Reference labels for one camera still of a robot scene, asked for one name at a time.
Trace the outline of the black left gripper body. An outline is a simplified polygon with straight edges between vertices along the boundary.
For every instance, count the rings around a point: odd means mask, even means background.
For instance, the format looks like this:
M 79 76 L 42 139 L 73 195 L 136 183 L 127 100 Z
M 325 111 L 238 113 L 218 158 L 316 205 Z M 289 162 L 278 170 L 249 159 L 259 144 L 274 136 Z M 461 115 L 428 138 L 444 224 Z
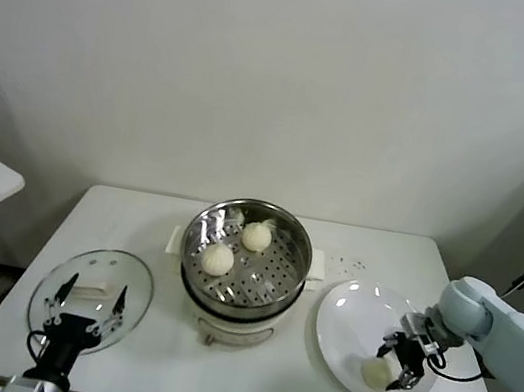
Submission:
M 102 338 L 86 332 L 86 328 L 97 322 L 96 320 L 70 313 L 62 313 L 60 316 L 61 324 L 44 326 L 41 330 L 29 332 L 26 347 L 35 363 L 33 368 L 24 371 L 24 377 L 69 384 L 69 373 L 77 357 L 83 350 L 100 345 Z M 35 336 L 46 340 L 40 353 L 32 348 L 31 340 Z

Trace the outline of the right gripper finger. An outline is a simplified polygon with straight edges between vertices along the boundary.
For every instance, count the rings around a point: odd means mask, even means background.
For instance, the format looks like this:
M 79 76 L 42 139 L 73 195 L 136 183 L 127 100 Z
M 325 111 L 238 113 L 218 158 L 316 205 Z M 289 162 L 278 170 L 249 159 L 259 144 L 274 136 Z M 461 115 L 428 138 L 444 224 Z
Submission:
M 419 376 L 416 371 L 404 366 L 398 377 L 392 380 L 385 388 L 386 391 L 412 390 L 418 384 Z
M 383 337 L 384 342 L 381 347 L 378 348 L 376 353 L 377 358 L 385 357 L 387 354 L 393 352 L 399 343 L 400 335 L 397 333 L 390 333 Z

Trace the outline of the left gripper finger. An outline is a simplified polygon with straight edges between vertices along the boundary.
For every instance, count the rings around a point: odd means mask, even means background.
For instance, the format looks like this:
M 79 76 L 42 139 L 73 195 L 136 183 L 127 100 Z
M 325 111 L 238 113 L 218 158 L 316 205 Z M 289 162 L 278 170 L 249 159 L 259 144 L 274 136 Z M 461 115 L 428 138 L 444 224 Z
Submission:
M 111 309 L 110 314 L 104 319 L 90 324 L 86 328 L 87 333 L 91 333 L 92 336 L 105 339 L 107 336 L 111 335 L 112 332 L 115 332 L 116 329 L 121 327 L 123 324 L 123 314 L 125 311 L 127 291 L 128 287 L 123 287 L 120 295 L 114 303 L 114 307 Z
M 72 291 L 73 286 L 75 286 L 76 281 L 78 281 L 78 273 L 74 273 L 68 281 L 62 284 L 52 299 L 47 298 L 44 301 L 45 307 L 47 308 L 47 317 L 43 322 L 44 326 L 61 324 L 61 308 L 63 308 L 63 304 Z

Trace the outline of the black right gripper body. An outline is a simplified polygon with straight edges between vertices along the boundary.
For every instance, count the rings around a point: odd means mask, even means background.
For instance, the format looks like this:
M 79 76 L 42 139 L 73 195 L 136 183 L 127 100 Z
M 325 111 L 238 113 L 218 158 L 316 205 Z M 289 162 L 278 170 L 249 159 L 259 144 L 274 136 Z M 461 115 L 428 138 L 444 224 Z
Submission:
M 393 332 L 400 335 L 399 343 L 396 349 L 393 351 L 395 354 L 395 357 L 398 359 L 398 363 L 400 366 L 398 374 L 401 372 L 402 367 L 408 367 L 411 370 L 416 371 L 416 373 L 419 376 L 419 381 L 424 377 L 425 371 L 423 367 L 425 355 L 423 352 L 423 349 L 421 348 L 421 345 L 418 341 L 409 338 L 406 334 L 403 332 Z

